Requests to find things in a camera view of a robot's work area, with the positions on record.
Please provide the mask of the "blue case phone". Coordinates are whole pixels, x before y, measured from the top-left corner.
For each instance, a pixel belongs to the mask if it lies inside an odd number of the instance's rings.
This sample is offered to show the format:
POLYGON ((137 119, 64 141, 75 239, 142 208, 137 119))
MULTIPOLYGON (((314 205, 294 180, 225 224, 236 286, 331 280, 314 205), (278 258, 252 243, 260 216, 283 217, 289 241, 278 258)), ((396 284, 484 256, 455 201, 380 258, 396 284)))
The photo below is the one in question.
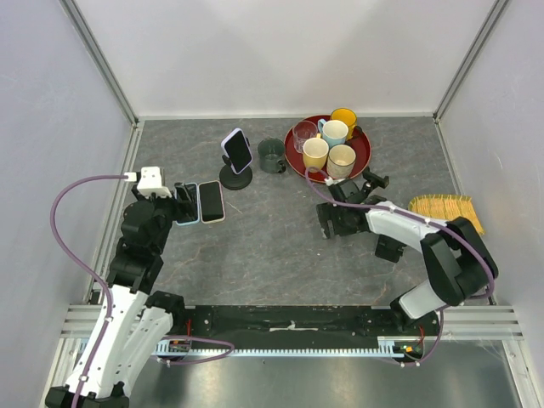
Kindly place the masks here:
POLYGON ((179 208, 178 225, 196 224, 200 221, 200 200, 196 183, 174 185, 179 208))

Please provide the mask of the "cream case phone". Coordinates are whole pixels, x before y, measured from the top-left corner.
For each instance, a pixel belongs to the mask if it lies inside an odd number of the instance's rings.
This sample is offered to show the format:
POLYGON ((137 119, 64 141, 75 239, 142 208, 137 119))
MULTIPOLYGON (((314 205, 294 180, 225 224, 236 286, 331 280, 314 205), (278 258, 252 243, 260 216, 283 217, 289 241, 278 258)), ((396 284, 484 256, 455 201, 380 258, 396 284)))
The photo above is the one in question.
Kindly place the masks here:
POLYGON ((200 195, 200 214, 204 224, 212 224, 223 221, 224 200, 221 184, 217 181, 209 181, 198 185, 200 195))

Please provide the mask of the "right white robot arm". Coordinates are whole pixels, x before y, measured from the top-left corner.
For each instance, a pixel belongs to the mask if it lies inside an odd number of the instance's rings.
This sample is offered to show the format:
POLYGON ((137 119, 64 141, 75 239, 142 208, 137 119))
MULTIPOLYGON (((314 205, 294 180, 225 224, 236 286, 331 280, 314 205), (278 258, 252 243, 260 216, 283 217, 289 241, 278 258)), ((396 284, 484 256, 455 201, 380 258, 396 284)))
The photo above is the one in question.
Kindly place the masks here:
POLYGON ((376 256, 392 263, 406 247, 422 254, 427 279, 390 304, 395 332, 409 334, 422 317, 494 291, 498 268, 469 219, 425 218, 373 195, 372 182, 358 188, 351 179, 327 177, 325 183, 331 196, 316 208, 325 238, 372 233, 376 256))

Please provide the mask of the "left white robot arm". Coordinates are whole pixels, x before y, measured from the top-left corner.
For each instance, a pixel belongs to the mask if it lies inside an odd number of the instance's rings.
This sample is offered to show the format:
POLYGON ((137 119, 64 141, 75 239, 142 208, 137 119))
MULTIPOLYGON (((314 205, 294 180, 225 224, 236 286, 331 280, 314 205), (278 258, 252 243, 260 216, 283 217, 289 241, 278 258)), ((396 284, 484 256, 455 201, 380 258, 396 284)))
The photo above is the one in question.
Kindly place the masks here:
POLYGON ((137 182, 132 192, 136 201, 124 211, 116 254, 100 282, 105 300, 99 318, 65 384, 48 391, 47 407, 127 407, 156 345, 188 331, 184 299, 153 286, 173 224, 198 218, 196 188, 137 182))

